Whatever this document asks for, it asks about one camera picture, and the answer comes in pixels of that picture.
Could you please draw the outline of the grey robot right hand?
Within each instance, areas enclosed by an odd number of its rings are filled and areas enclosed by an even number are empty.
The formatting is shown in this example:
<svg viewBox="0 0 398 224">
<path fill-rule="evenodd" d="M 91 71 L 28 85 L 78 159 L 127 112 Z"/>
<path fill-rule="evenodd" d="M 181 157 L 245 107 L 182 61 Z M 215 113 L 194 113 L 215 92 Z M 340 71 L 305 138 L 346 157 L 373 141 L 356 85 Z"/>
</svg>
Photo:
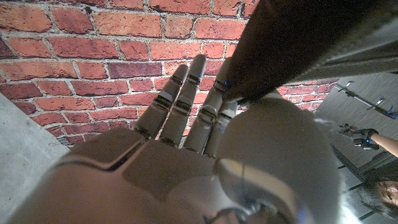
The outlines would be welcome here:
<svg viewBox="0 0 398 224">
<path fill-rule="evenodd" d="M 76 146 L 10 223 L 336 223 L 340 176 L 313 114 L 273 91 L 221 111 L 228 62 L 189 135 L 206 58 L 180 65 L 132 129 Z"/>
</svg>

